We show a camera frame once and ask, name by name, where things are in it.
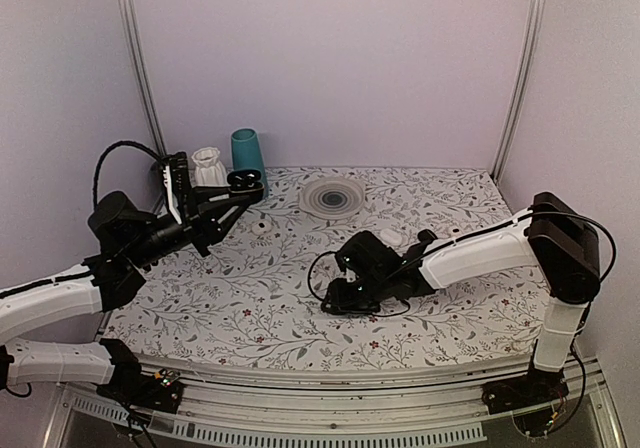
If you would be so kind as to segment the left aluminium frame post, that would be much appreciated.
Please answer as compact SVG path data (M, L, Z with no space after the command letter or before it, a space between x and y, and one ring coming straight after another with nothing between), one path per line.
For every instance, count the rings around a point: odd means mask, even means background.
M131 58L134 78L140 95L143 112L149 128L154 148L161 154L167 153L166 144L160 127L153 99L144 53L142 48L134 0L118 0L125 40Z

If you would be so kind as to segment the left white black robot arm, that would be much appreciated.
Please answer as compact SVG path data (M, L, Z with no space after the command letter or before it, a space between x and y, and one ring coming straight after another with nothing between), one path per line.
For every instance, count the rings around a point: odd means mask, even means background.
M99 254L67 273L2 290L2 389L34 382L88 382L104 396L138 402L150 388L159 388L160 381L142 374L136 356L118 339L73 345L30 342L22 336L129 304L152 265L187 245L208 255L263 192L259 182L191 188L181 200L180 215L162 217L137 209L122 191L102 198L88 219Z

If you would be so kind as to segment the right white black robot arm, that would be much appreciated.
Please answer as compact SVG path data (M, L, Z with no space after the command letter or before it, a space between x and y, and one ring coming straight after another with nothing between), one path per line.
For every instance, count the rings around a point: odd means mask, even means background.
M388 299L407 303L471 279L537 268L551 300L534 343L532 370L516 389L524 403L537 404L554 390L555 374L564 368L601 290L607 273L600 255L604 232L550 192L537 194L510 218L470 233L439 238L424 230L404 253L360 231L333 252L340 275L321 296L321 309L335 316L369 315Z

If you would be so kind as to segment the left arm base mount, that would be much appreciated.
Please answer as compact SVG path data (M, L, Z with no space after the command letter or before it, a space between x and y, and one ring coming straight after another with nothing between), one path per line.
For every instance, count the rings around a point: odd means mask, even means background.
M108 383L97 386L96 392L126 407L176 414L184 389L179 376L166 369L153 375L135 370L116 370Z

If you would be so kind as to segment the white oval earbud case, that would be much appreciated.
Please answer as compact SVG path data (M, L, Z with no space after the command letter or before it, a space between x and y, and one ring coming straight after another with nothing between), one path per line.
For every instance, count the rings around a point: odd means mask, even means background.
M380 239L390 246L401 246L403 243L403 236L389 228L380 231Z

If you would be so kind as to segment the teal vase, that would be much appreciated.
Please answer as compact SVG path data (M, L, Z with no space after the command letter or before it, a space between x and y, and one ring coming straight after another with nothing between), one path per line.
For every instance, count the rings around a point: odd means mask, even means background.
M231 155L235 170L253 169L261 173L264 186L263 198L269 195L264 160L257 132L251 127L242 127L231 134Z

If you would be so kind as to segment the aluminium front rail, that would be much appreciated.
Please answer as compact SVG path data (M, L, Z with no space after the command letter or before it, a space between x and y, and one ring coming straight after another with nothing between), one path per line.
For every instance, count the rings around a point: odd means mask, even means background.
M486 383L521 375L523 358L388 372L268 371L181 364L176 414L152 412L139 432L92 388L55 396L47 447L625 447L595 358L569 361L559 429L535 436L551 412L537 404L491 413Z

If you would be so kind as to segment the aluminium frame post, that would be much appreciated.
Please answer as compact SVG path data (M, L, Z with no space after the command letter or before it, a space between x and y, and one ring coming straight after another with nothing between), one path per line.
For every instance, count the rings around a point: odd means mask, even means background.
M144 53L142 48L134 0L118 0L125 40L131 58L134 78L140 95L143 112L149 128L154 148L161 154L167 153L166 144L160 127L153 99Z
M525 23L516 78L512 90L505 123L499 139L496 156L491 168L491 178L496 185L501 183L506 172L509 154L515 140L528 88L528 81L534 64L536 48L540 37L546 0L530 0Z

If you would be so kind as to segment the white ribbed vase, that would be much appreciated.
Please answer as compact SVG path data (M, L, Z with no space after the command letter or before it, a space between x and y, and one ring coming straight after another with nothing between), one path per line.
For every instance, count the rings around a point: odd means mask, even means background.
M218 148L201 148L193 153L192 161L197 186L217 187L226 184L227 171L220 160Z

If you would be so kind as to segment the right aluminium frame post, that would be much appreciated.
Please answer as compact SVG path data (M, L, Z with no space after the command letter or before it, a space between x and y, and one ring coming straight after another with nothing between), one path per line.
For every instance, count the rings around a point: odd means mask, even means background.
M525 23L516 78L512 90L505 123L499 139L496 156L491 168L491 178L496 185L501 183L506 172L509 154L515 140L528 88L528 81L534 64L536 48L540 37L546 0L530 0Z

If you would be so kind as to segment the black earbud charging case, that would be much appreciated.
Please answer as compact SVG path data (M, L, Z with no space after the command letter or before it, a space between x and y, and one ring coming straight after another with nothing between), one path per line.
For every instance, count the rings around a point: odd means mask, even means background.
M256 169L235 170L227 175L227 183L232 192L264 192L262 173Z

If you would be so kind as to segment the spiral patterned plate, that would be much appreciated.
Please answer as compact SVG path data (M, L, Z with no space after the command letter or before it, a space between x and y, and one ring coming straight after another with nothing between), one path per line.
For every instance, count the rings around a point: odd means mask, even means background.
M358 214L365 199L363 182L345 177L323 177L304 186L299 207L324 220L341 220Z

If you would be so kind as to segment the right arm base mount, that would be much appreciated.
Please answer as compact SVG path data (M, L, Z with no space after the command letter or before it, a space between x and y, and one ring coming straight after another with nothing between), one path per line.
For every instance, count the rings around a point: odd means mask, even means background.
M530 411L513 418L520 433L537 438L551 432L568 395L563 374L533 370L483 384L481 400L491 415L544 404L545 408L540 411Z

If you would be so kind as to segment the floral tablecloth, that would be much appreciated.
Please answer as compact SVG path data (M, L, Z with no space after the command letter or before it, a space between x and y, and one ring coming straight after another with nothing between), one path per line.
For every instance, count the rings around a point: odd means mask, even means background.
M104 334L139 355L258 370L354 372L529 355L549 301L541 271L516 267L426 296L373 301L337 252L355 234L447 239L510 217L477 169L271 168L268 198L208 256L161 260Z

